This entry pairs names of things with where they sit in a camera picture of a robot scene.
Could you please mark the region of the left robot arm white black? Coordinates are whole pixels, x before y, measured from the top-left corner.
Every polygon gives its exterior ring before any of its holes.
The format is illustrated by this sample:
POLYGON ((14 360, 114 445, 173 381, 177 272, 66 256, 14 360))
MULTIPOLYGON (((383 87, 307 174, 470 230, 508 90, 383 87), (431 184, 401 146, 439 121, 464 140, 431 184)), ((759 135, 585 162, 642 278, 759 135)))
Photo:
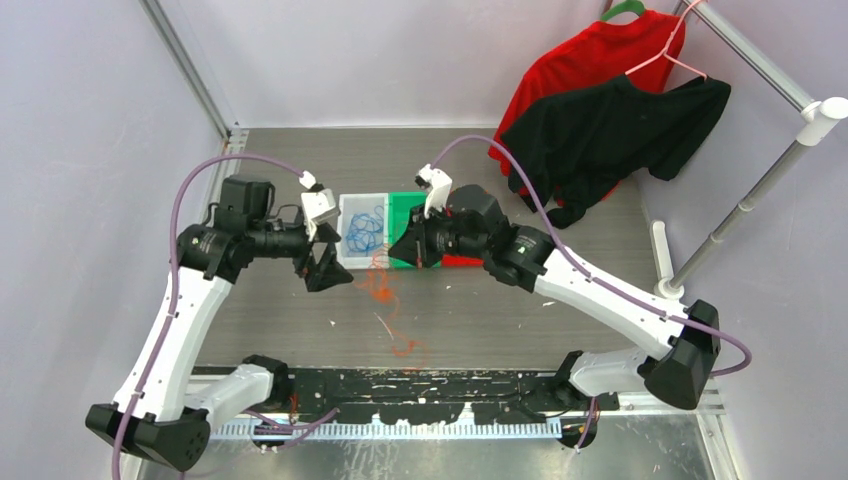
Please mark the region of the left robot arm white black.
POLYGON ((211 434, 243 411, 261 406, 277 413, 292 405, 288 365, 260 354, 195 394, 188 382, 217 311, 255 259, 290 260, 310 292, 352 281, 337 259, 336 198, 312 179, 305 187, 294 218, 284 221, 273 214, 271 182, 244 175, 224 180, 204 220, 178 234, 175 270, 142 352, 113 399, 90 408, 90 431, 120 454, 184 473, 198 463, 211 434))

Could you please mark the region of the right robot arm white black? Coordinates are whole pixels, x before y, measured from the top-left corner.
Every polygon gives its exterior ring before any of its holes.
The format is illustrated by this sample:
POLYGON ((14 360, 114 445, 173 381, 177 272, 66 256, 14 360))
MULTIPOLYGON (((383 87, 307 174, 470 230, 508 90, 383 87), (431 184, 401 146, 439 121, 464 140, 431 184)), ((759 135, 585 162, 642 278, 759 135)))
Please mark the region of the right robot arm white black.
POLYGON ((419 268, 446 255, 480 259, 498 282, 569 305, 629 339, 629 350, 567 355, 554 386, 567 410, 580 410, 596 396, 640 391, 693 410, 721 350, 713 305, 657 297, 564 254, 551 234, 511 222, 479 185, 454 190, 443 210, 411 208, 389 255, 419 268))

